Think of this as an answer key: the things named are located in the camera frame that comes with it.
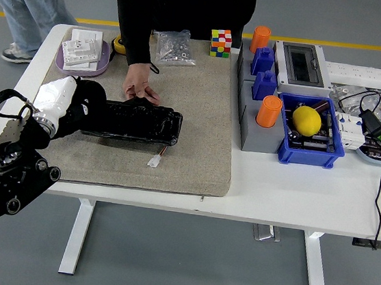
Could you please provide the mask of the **person's right hand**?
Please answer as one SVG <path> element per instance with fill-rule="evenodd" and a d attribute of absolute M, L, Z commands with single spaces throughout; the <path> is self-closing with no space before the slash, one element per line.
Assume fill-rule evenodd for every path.
<path fill-rule="evenodd" d="M 127 100 L 132 98 L 145 98 L 154 105 L 160 105 L 160 97 L 149 86 L 150 64 L 131 64 L 128 67 L 124 83 L 122 84 L 124 97 Z"/>

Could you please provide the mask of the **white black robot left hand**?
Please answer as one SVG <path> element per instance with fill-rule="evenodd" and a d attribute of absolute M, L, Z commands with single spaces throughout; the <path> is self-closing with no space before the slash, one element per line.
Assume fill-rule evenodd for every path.
<path fill-rule="evenodd" d="M 74 77 L 65 77 L 42 84 L 34 100 L 33 117 L 43 124 L 59 127 L 59 120 L 66 115 L 77 88 Z"/>

